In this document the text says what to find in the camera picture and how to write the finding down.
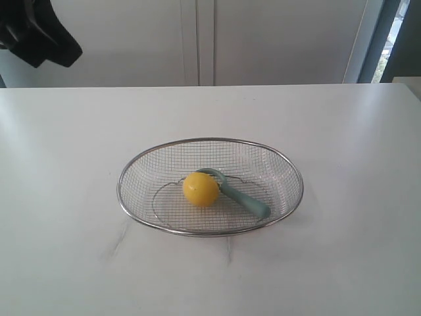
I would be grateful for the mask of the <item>teal handled vegetable peeler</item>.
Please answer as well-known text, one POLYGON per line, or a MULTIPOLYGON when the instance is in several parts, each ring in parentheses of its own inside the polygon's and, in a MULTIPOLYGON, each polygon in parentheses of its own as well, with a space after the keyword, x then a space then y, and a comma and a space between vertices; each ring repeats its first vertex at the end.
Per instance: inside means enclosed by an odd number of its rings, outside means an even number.
POLYGON ((224 175, 220 171, 216 169, 203 168, 203 169, 197 170, 197 172, 201 172, 201 173, 205 173, 205 174, 209 174, 209 175, 217 177, 217 179, 219 179, 220 181, 220 184, 219 184, 220 191, 225 196, 227 196, 228 198, 235 201, 237 204, 244 207, 248 212, 254 214, 256 217, 260 219, 265 219, 270 216, 271 210, 267 204, 231 187, 228 184, 226 175, 224 175))

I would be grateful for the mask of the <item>yellow lemon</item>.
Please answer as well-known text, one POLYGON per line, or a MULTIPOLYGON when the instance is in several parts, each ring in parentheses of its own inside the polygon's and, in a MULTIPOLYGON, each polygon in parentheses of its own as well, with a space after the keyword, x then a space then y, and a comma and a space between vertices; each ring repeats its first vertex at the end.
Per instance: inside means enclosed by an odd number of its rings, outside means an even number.
POLYGON ((212 176, 201 172, 193 172, 183 181, 183 193, 192 205, 209 207, 217 200, 219 187, 212 176))

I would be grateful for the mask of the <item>window with dark frame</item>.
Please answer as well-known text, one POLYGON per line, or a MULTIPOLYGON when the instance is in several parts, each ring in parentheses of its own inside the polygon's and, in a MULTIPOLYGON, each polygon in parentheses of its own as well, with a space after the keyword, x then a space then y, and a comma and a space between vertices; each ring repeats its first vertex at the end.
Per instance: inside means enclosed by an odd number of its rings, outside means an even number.
POLYGON ((383 1, 357 82, 371 83, 382 51, 390 43, 381 83, 420 76, 420 2, 383 1))

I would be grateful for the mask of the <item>white cabinet doors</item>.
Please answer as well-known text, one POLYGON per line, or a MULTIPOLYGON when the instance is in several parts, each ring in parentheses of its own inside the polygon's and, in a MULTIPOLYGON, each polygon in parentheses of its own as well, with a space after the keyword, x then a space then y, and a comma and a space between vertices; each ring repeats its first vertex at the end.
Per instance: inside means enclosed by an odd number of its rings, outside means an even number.
POLYGON ((81 45, 68 68, 1 52, 9 88, 342 84, 381 1, 54 1, 81 45))

